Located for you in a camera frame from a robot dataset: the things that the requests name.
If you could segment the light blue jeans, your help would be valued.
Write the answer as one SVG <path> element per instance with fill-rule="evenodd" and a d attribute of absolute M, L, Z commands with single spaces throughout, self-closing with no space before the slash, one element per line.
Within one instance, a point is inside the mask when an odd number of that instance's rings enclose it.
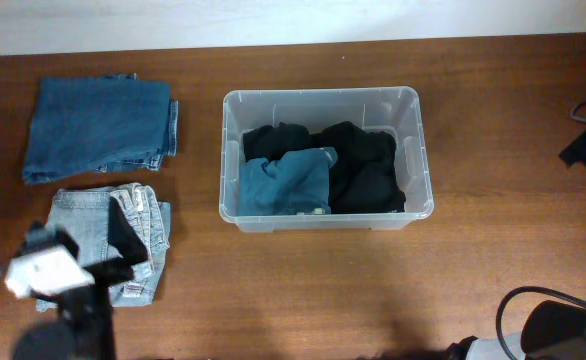
<path fill-rule="evenodd" d="M 86 190 L 60 190 L 53 200 L 47 225 L 62 228 L 79 245 L 78 262 L 92 265 L 120 255 L 107 240 L 108 207 L 115 200 L 144 244 L 148 260 L 135 265 L 134 279 L 109 288 L 115 307 L 143 307 L 155 297 L 170 248 L 171 204 L 139 183 Z"/>

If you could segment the dark blue jeans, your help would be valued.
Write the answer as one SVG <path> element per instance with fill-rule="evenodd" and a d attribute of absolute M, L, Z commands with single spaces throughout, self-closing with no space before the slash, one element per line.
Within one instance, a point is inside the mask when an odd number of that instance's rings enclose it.
<path fill-rule="evenodd" d="M 157 171 L 177 152 L 179 102 L 135 74 L 39 82 L 22 169 L 26 184 L 86 172 Z"/>

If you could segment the black garment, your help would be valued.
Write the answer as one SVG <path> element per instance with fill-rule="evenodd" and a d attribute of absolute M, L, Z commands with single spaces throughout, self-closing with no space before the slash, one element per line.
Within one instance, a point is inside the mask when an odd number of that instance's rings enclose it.
<path fill-rule="evenodd" d="M 341 122 L 311 136 L 332 147 L 337 161 L 329 171 L 329 206 L 334 214 L 401 213 L 406 196 L 395 172 L 396 142 L 385 132 L 366 132 Z"/>
<path fill-rule="evenodd" d="M 280 122 L 278 126 L 264 125 L 243 135 L 245 160 L 281 159 L 289 151 L 312 147 L 311 135 L 302 125 Z"/>

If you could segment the medium blue denim shorts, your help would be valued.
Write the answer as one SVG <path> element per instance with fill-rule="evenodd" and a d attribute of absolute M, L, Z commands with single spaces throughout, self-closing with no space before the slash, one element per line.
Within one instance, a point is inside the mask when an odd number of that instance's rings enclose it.
<path fill-rule="evenodd" d="M 330 214 L 329 171 L 334 148 L 286 152 L 280 160 L 256 158 L 239 172 L 239 216 Z"/>

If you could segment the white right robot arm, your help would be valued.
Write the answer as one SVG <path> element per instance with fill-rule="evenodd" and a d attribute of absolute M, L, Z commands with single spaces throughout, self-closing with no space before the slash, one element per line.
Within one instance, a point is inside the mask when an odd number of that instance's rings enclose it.
<path fill-rule="evenodd" d="M 559 154 L 568 166 L 586 167 L 586 130 Z M 502 329 L 507 304 L 517 295 L 535 293 L 548 299 L 534 308 L 521 332 L 506 336 Z M 502 299 L 496 313 L 495 339 L 468 337 L 451 344 L 443 357 L 474 359 L 586 359 L 586 300 L 539 286 L 516 288 Z"/>

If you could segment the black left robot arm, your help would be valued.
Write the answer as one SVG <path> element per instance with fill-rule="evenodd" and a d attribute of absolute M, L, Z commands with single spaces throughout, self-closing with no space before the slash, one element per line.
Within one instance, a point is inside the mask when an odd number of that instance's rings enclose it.
<path fill-rule="evenodd" d="M 79 245 L 61 228 L 34 222 L 5 275 L 18 298 L 57 305 L 57 319 L 27 329 L 12 349 L 14 359 L 115 359 L 109 288 L 134 279 L 148 252 L 115 199 L 108 206 L 107 243 L 120 255 L 81 266 Z"/>

